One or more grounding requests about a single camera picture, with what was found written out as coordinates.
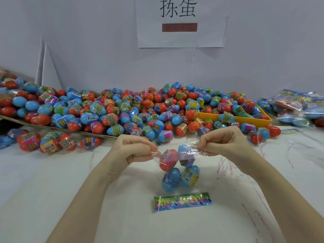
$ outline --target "table surface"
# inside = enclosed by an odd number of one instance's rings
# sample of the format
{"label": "table surface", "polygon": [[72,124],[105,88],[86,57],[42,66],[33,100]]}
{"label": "table surface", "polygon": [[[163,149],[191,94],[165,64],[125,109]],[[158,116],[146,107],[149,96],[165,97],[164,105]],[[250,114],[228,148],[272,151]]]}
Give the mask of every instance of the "table surface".
{"label": "table surface", "polygon": [[[46,130],[36,130],[41,135]],[[74,134],[77,140],[81,136]],[[175,138],[159,149],[177,149],[196,135]],[[90,171],[113,140],[95,151],[77,148],[46,156],[22,152],[18,144],[1,150],[1,242],[45,242]],[[324,135],[303,130],[262,143],[256,150],[324,215]],[[199,157],[197,191],[212,205],[155,212],[153,197],[163,172],[157,162],[131,164],[104,198],[95,242],[285,242],[257,183],[224,157]]]}

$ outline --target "white paper sign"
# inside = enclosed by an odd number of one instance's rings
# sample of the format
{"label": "white paper sign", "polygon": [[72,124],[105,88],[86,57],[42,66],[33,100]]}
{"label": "white paper sign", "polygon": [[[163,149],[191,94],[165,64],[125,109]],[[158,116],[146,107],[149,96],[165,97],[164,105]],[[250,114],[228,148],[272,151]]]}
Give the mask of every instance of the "white paper sign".
{"label": "white paper sign", "polygon": [[139,48],[223,47],[219,0],[135,0]]}

